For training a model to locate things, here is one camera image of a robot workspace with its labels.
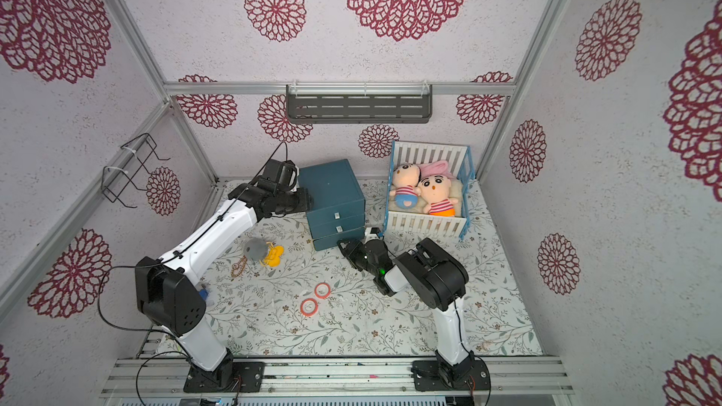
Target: floral mat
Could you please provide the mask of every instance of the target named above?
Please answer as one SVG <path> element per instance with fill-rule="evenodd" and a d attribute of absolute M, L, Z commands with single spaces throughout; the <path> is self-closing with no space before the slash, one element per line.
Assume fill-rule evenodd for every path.
<path fill-rule="evenodd" d="M 228 182 L 225 195 L 240 181 Z M 367 226 L 384 222 L 386 183 L 359 180 L 366 196 Z M 539 355 L 534 330 L 511 275 L 484 198 L 469 190 L 472 225 L 464 241 L 437 239 L 469 273 L 464 316 L 474 351 L 481 355 Z M 246 261 L 251 236 L 284 247 L 281 265 L 269 270 Z M 422 237 L 390 233 L 392 253 Z M 208 269 L 202 282 L 212 305 L 206 319 L 218 338 L 243 355 L 431 355 L 436 346 L 431 311 L 410 288 L 381 295 L 368 273 L 354 270 L 338 248 L 315 251 L 303 214 L 270 218 L 237 238 Z M 320 282 L 331 286 L 311 317 L 300 312 Z M 176 346 L 164 340 L 158 351 Z"/>

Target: blue object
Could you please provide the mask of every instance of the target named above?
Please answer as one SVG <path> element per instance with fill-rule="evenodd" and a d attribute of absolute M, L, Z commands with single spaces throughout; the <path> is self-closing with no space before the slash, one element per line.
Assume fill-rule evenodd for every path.
<path fill-rule="evenodd" d="M 397 194 L 394 196 L 396 205 L 402 209 L 410 209 L 419 202 L 419 197 L 416 194 Z"/>
<path fill-rule="evenodd" d="M 366 199 L 347 159 L 302 168 L 298 184 L 313 198 L 306 219 L 316 251 L 363 238 Z"/>

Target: floral wall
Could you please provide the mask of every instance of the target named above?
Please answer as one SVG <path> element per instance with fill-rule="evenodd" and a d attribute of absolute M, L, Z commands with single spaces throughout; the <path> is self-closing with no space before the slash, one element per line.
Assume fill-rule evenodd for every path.
<path fill-rule="evenodd" d="M 572 0 L 482 185 L 582 404 L 719 404 L 722 0 Z"/>
<path fill-rule="evenodd" d="M 158 98 L 101 0 L 0 1 L 4 283 Z"/>
<path fill-rule="evenodd" d="M 490 115 L 504 104 L 497 95 L 434 95 L 427 124 L 291 124 L 283 95 L 195 95 L 178 102 L 220 176 L 253 176 L 271 151 L 284 141 L 299 167 L 348 158 L 356 176 L 388 176 L 391 142 L 422 141 L 470 145 L 476 163 L 492 134 Z M 225 114 L 199 116 L 207 104 L 228 104 Z M 472 112 L 460 114 L 465 107 Z M 284 148 L 278 157 L 284 157 Z"/>
<path fill-rule="evenodd" d="M 102 0 L 0 3 L 6 283 L 159 100 Z M 97 315 L 103 275 L 183 239 L 208 188 L 168 119 L 152 134 L 170 159 L 149 161 L 136 177 L 146 191 L 122 194 L 137 208 L 103 203 L 0 324 L 0 404 L 91 404 L 115 359 L 139 347 L 142 333 L 116 331 Z M 131 273 L 114 270 L 104 310 L 115 323 L 146 327 L 132 285 Z"/>
<path fill-rule="evenodd" d="M 513 76 L 546 0 L 125 0 L 167 79 Z"/>
<path fill-rule="evenodd" d="M 100 297 L 111 323 L 150 325 L 137 311 L 132 270 L 109 270 L 160 256 L 185 239 L 209 188 L 169 117 L 152 135 L 158 155 L 169 160 L 151 156 L 150 174 L 141 168 L 133 179 L 147 191 L 123 192 L 122 201 L 136 208 L 104 202 L 0 327 L 0 404 L 51 397 L 57 404 L 92 404 L 115 360 L 138 351 L 143 332 L 113 329 L 98 316 Z"/>
<path fill-rule="evenodd" d="M 546 0 L 126 0 L 167 80 L 508 82 Z M 301 166 L 348 158 L 384 176 L 391 140 L 472 146 L 500 96 L 435 96 L 426 125 L 293 125 L 281 96 L 179 98 L 221 176 L 251 176 L 278 141 Z"/>

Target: tape roll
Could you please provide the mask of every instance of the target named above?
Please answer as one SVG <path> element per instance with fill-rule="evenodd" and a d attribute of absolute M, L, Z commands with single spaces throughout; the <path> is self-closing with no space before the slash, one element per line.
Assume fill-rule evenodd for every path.
<path fill-rule="evenodd" d="M 327 283 L 320 283 L 313 289 L 313 293 L 320 299 L 326 299 L 331 294 L 331 286 Z"/>
<path fill-rule="evenodd" d="M 319 303 L 313 298 L 306 298 L 301 302 L 301 313 L 305 317 L 310 317 L 319 310 Z"/>

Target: plush doll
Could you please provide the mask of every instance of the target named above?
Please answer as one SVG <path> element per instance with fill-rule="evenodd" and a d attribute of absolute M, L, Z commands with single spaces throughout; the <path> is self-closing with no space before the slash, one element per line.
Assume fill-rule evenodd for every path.
<path fill-rule="evenodd" d="M 449 198 L 451 191 L 451 180 L 436 174 L 423 178 L 419 183 L 420 195 L 428 204 L 424 207 L 424 213 L 437 216 L 454 216 L 454 204 L 458 203 L 455 197 Z"/>
<path fill-rule="evenodd" d="M 426 179 L 427 177 L 436 176 L 437 174 L 441 174 L 449 179 L 456 179 L 456 176 L 449 172 L 449 163 L 446 160 L 438 160 L 431 164 L 421 164 L 419 165 L 419 168 L 421 169 L 420 179 Z"/>
<path fill-rule="evenodd" d="M 419 184 L 421 170 L 417 165 L 400 165 L 393 172 L 391 184 L 393 188 L 388 194 L 394 198 L 396 205 L 402 209 L 410 209 L 419 202 Z"/>

